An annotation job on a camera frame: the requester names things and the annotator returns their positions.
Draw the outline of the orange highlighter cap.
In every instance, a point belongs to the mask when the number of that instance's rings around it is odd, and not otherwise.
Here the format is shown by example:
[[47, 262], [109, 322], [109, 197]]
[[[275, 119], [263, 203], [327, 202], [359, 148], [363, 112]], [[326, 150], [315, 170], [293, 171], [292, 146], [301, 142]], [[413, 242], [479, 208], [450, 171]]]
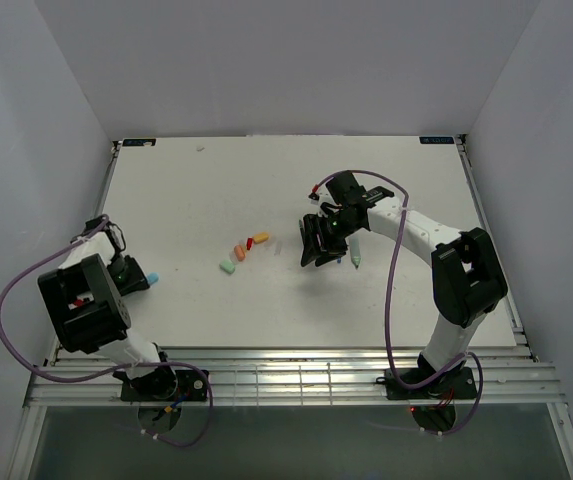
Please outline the orange highlighter cap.
[[242, 245], [236, 245], [233, 252], [238, 262], [243, 262], [246, 259], [245, 248]]

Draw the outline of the green highlighter pen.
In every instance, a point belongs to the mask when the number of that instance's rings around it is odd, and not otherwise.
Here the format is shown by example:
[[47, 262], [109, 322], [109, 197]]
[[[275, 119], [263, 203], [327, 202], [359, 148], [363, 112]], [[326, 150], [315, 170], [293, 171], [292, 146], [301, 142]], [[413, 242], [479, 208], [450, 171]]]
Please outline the green highlighter pen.
[[360, 241], [357, 235], [353, 235], [349, 240], [349, 252], [352, 265], [358, 269], [361, 265], [362, 256], [360, 250]]

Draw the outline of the light blue highlighter pen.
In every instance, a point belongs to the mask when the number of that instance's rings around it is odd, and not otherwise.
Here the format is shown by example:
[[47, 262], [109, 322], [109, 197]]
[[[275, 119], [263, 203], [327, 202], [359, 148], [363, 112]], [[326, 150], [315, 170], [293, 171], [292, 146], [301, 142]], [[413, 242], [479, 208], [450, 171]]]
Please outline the light blue highlighter pen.
[[148, 285], [152, 286], [159, 281], [159, 275], [155, 272], [151, 272], [147, 275], [146, 280]]

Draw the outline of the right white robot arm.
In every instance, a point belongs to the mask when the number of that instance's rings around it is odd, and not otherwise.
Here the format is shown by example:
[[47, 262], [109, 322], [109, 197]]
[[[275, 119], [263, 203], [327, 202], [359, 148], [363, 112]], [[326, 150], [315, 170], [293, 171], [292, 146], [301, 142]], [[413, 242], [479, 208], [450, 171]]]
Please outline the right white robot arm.
[[301, 264], [322, 266], [343, 257], [348, 237], [359, 230], [393, 240], [396, 251], [407, 249], [431, 269], [438, 311], [432, 336], [414, 372], [391, 374], [405, 390], [440, 397], [453, 386], [452, 370], [464, 363], [479, 325], [508, 293], [491, 237], [479, 227], [462, 231], [445, 226], [376, 187], [301, 219]]

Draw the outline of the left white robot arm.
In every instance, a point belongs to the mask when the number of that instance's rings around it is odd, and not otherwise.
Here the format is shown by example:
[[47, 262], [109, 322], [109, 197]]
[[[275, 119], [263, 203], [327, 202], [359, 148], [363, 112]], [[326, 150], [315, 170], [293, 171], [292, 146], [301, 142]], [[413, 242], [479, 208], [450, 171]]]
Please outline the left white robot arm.
[[150, 288], [136, 259], [125, 253], [120, 227], [97, 217], [74, 238], [58, 268], [37, 284], [58, 340], [70, 353], [100, 353], [129, 367], [116, 377], [140, 395], [171, 397], [178, 376], [165, 365], [166, 355], [133, 328], [124, 297]]

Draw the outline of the yellow-orange pen cap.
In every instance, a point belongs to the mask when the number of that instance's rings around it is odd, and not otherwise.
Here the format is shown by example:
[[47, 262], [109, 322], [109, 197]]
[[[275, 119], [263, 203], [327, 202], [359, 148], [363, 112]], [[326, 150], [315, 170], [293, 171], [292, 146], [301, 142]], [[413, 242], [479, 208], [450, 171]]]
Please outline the yellow-orange pen cap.
[[268, 241], [269, 239], [270, 239], [270, 234], [267, 232], [260, 232], [258, 234], [255, 234], [252, 237], [252, 240], [255, 244], [264, 243], [264, 242]]

